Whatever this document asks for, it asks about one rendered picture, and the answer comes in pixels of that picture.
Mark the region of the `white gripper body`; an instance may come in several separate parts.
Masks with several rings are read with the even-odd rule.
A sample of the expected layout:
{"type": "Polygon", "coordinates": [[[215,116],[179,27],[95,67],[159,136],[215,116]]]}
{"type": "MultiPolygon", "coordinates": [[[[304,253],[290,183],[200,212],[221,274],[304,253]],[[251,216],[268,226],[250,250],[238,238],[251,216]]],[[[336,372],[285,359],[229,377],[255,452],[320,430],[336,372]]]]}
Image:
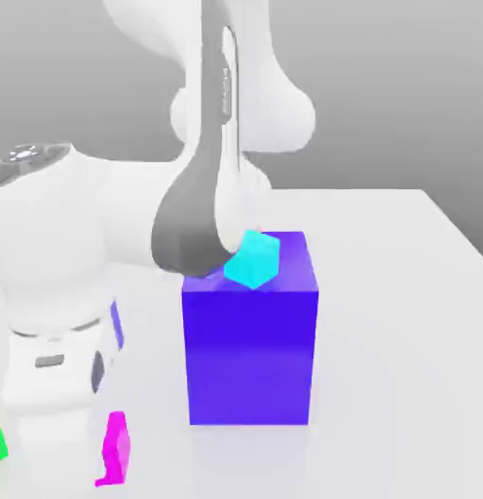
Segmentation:
{"type": "Polygon", "coordinates": [[[103,430],[91,408],[22,416],[17,430],[35,499],[93,499],[103,430]]]}

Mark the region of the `small magenta cube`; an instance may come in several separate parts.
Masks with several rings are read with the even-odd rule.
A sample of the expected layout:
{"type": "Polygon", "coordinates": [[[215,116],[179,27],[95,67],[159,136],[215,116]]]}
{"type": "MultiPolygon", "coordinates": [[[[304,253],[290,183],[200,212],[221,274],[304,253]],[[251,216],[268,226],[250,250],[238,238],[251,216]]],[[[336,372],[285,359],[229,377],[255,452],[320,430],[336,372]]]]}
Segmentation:
{"type": "Polygon", "coordinates": [[[104,473],[94,486],[123,484],[130,461],[130,434],[123,411],[112,411],[108,416],[101,457],[104,473]]]}

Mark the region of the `small cyan cube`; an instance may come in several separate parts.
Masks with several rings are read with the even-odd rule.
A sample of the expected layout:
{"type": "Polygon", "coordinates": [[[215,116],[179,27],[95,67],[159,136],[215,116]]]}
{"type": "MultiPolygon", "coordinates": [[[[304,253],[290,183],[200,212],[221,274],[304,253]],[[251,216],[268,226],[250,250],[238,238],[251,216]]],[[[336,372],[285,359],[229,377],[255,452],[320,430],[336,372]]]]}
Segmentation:
{"type": "Polygon", "coordinates": [[[236,254],[224,265],[224,277],[250,289],[258,289],[279,274],[280,240],[247,230],[236,254]]]}

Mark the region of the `large blue box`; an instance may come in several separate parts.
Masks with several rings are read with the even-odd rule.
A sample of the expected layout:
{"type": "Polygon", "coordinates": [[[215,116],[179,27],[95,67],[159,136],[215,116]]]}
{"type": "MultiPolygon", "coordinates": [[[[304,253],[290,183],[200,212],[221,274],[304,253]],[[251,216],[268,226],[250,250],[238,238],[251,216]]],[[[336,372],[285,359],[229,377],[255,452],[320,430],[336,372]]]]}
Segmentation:
{"type": "Polygon", "coordinates": [[[279,273],[257,289],[222,271],[182,285],[193,425],[309,421],[319,289],[306,236],[276,232],[279,273]]]}

